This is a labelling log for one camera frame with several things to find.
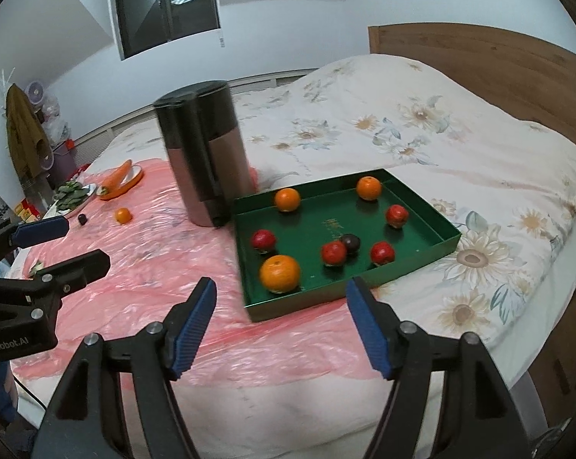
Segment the dark plum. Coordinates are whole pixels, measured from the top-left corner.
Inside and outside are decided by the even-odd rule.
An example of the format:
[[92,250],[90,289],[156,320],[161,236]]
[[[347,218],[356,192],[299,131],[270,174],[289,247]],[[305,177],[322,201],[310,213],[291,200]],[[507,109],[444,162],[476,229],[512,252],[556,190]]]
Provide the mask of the dark plum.
[[77,221],[80,223],[81,226],[85,226],[88,223],[88,217],[86,215],[84,215],[83,213],[81,213],[77,217]]
[[348,254],[358,253],[361,247],[361,239],[353,233],[345,233],[340,237],[340,241]]

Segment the large orange group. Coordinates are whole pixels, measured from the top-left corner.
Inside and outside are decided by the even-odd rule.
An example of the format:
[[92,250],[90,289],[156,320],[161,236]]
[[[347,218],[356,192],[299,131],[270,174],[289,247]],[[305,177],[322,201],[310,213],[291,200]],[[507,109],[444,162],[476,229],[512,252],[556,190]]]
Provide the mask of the large orange group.
[[301,267],[291,256],[275,255],[262,263],[259,280],[271,293],[284,294],[294,290],[301,282]]

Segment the small orange group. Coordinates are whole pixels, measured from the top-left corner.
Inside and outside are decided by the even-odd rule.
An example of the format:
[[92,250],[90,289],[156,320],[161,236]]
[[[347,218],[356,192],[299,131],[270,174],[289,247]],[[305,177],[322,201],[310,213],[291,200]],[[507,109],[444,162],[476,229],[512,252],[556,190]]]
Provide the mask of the small orange group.
[[363,176],[358,180],[355,189],[361,199],[375,201],[382,193],[382,184],[373,176]]

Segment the red apple group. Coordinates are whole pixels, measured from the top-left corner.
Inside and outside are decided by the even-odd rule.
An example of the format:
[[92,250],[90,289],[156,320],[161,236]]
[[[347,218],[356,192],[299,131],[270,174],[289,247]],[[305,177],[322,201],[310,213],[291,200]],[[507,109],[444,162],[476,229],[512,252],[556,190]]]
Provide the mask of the red apple group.
[[409,219],[409,211],[400,204],[391,205],[384,214],[387,225],[401,229]]

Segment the green leaf piece upper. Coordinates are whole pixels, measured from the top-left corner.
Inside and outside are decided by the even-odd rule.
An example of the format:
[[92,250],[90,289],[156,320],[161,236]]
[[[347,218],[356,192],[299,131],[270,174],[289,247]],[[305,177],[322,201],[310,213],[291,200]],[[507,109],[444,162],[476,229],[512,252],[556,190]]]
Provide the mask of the green leaf piece upper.
[[44,269],[44,264],[41,261],[36,261],[29,271],[29,277],[34,278],[42,269]]

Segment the red snack packages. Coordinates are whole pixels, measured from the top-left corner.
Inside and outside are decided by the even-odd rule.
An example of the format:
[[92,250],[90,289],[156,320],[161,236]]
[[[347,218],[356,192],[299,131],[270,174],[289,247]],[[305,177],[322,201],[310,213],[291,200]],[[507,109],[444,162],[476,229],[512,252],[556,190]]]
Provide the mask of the red snack packages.
[[31,223],[40,220],[40,212],[27,198],[24,198],[14,207],[14,213],[23,222]]

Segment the white plate blue rim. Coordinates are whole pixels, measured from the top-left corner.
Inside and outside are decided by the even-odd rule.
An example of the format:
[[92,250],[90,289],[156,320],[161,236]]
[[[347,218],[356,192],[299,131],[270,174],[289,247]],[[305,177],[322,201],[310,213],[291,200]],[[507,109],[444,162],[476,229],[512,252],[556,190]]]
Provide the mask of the white plate blue rim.
[[52,196],[52,205],[44,215],[44,219],[50,219],[54,216],[76,215],[92,198],[96,196],[96,184],[81,184],[76,180],[66,181],[59,186]]

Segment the pile of green leaves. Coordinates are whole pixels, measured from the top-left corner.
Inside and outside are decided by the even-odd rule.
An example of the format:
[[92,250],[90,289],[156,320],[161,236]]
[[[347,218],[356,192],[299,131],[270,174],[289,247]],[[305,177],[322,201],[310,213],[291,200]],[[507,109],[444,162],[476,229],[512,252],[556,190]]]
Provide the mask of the pile of green leaves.
[[69,180],[59,186],[54,194],[56,209],[59,212],[70,212],[80,206],[89,196],[89,187],[78,181]]

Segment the purple bin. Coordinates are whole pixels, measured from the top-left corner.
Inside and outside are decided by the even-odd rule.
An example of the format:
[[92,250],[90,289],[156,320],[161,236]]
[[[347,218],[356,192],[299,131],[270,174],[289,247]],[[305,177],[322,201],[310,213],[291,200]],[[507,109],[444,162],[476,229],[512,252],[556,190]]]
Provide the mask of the purple bin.
[[59,187],[73,177],[77,170],[75,159],[67,142],[58,145],[53,151],[54,162],[49,169],[49,179],[55,187]]

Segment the pink plastic sheet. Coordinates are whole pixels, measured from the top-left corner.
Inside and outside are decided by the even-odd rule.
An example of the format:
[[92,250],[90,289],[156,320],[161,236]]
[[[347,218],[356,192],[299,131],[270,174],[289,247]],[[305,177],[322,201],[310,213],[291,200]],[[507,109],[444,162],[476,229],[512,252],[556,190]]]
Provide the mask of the pink plastic sheet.
[[[96,249],[110,256],[111,269],[105,278],[64,299],[57,322],[58,346],[15,361],[12,367],[19,379],[32,383],[61,375],[89,333],[116,339],[163,319],[202,277],[218,285],[218,304],[182,383],[278,386],[329,374],[374,378],[343,301],[250,322],[243,308],[231,228],[189,222],[168,163],[152,159],[143,168],[142,182],[126,195],[89,203],[85,226],[72,220],[66,237],[28,251],[23,276],[36,261],[50,266]],[[125,225],[114,218],[121,207],[132,213]]]

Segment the olive jacket on rack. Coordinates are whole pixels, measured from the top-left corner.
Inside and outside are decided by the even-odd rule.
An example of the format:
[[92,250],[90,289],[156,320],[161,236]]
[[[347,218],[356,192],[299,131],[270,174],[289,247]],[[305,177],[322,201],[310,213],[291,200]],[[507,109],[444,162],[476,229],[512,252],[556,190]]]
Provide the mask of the olive jacket on rack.
[[6,94],[6,129],[10,158],[20,181],[36,178],[43,162],[52,155],[52,146],[27,95],[12,84]]

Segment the orange carrot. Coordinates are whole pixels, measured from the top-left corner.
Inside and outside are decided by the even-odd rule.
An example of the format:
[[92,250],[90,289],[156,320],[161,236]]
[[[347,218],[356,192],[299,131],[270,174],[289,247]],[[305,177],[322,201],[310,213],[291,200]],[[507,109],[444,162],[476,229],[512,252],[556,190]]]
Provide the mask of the orange carrot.
[[104,196],[117,190],[123,179],[132,168],[132,160],[126,160],[121,166],[115,169],[105,180],[100,184],[97,189],[98,196]]

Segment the stacked plastic bags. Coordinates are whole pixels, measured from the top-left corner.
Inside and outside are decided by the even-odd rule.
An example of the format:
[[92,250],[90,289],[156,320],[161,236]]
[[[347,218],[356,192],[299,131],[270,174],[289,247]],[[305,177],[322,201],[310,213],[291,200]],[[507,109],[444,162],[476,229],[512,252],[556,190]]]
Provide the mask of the stacked plastic bags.
[[52,147],[56,147],[70,138],[68,122],[61,116],[61,109],[56,96],[47,96],[42,104],[41,112],[44,121],[43,130]]

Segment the orange rimmed white dish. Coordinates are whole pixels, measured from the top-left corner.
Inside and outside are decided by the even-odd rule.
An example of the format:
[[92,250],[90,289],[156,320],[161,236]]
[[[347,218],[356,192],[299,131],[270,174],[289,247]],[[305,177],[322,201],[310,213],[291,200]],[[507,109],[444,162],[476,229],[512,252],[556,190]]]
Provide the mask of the orange rimmed white dish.
[[124,174],[124,178],[119,182],[117,187],[114,187],[113,190],[107,192],[99,189],[97,191],[97,196],[101,201],[114,200],[133,189],[141,182],[143,177],[143,168],[140,165],[133,165],[129,168],[129,171]]

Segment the small white fan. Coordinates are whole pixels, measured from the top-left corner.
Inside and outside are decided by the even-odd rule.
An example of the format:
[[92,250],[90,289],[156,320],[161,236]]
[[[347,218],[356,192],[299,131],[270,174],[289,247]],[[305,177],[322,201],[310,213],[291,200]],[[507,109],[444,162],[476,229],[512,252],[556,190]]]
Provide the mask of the small white fan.
[[43,104],[45,98],[45,87],[38,81],[34,80],[30,82],[26,88],[24,88],[24,93],[32,106],[39,107]]

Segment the white coat rack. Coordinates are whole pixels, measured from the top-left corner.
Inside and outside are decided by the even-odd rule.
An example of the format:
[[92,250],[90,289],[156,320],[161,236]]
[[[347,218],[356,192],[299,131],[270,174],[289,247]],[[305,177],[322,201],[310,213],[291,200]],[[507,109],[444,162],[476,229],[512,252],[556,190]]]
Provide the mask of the white coat rack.
[[2,117],[6,117],[6,98],[9,88],[12,86],[11,81],[15,68],[12,67],[8,75],[5,74],[5,70],[1,70],[0,74],[0,114]]

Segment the black and copper appliance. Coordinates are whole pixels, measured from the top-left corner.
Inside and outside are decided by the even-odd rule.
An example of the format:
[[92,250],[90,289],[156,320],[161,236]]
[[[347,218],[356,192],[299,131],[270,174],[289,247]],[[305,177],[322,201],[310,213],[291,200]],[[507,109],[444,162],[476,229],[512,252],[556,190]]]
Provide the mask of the black and copper appliance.
[[201,227],[226,225],[232,202],[255,191],[229,84],[184,86],[153,108],[189,220]]

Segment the green shallow box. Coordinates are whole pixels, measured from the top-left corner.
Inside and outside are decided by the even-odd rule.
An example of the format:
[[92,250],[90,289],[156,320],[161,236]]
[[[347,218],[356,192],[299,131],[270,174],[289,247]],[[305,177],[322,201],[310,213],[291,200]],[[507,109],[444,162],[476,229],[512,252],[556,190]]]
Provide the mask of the green shallow box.
[[[460,232],[447,218],[389,171],[369,174],[381,185],[374,201],[358,196],[358,173],[299,184],[301,204],[293,212],[277,209],[273,191],[234,201],[242,298],[252,321],[336,301],[353,277],[370,287],[384,285],[455,251]],[[273,293],[261,283],[266,257],[251,244],[259,230],[275,236],[275,254],[301,268],[295,289]]]

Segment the dark window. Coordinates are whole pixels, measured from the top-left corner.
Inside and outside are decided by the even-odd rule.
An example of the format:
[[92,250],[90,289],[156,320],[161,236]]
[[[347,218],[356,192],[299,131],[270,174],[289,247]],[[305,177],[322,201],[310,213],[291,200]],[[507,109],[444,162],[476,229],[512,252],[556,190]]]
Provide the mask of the dark window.
[[114,7],[124,59],[221,28],[218,0],[114,0]]

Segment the wooden headboard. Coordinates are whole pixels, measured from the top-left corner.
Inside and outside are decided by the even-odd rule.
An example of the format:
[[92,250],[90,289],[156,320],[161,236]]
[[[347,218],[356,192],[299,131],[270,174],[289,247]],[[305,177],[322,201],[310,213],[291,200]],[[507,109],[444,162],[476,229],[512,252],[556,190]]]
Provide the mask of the wooden headboard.
[[[375,54],[419,60],[507,113],[576,144],[576,55],[525,34],[451,23],[371,26]],[[550,425],[576,434],[576,291],[530,374]]]

